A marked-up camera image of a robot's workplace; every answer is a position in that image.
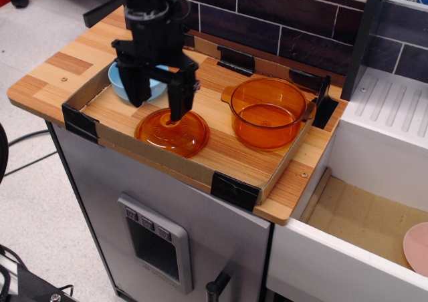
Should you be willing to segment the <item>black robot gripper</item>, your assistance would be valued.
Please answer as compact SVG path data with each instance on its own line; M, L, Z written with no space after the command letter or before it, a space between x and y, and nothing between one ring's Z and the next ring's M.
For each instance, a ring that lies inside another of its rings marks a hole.
M130 103L138 108L151 97L150 79L166 83L172 121L192 109L196 92L198 65L183 53L189 12L186 1L127 2L124 16L132 39L112 42Z

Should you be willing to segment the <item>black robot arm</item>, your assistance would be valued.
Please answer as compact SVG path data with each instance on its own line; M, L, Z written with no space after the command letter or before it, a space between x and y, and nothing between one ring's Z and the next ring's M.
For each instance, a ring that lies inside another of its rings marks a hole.
M157 80L167 85L171 120L180 121L199 87L198 65L183 53L182 0L124 0L124 16L132 39L112 47L130 103L139 107L151 98L150 80Z

